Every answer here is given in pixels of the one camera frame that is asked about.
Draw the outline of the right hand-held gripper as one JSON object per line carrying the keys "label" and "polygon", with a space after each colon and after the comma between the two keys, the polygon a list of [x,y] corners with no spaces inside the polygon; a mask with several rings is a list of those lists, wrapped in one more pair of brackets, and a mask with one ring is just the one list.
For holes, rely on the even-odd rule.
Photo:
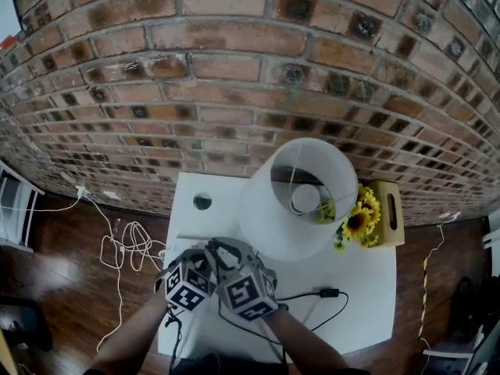
{"label": "right hand-held gripper", "polygon": [[[237,258],[240,269],[232,269],[219,254],[223,249]],[[277,279],[244,241],[232,237],[213,237],[205,247],[205,257],[216,278],[216,294],[235,316],[255,321],[278,309],[275,295]]]}

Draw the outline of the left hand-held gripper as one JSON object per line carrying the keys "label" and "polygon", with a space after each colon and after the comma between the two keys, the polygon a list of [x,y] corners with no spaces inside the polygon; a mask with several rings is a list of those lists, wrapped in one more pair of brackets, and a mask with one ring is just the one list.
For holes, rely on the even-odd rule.
{"label": "left hand-held gripper", "polygon": [[205,249],[189,248],[181,253],[180,260],[157,274],[155,285],[162,281],[166,300],[175,307],[195,311],[216,289],[211,276]]}

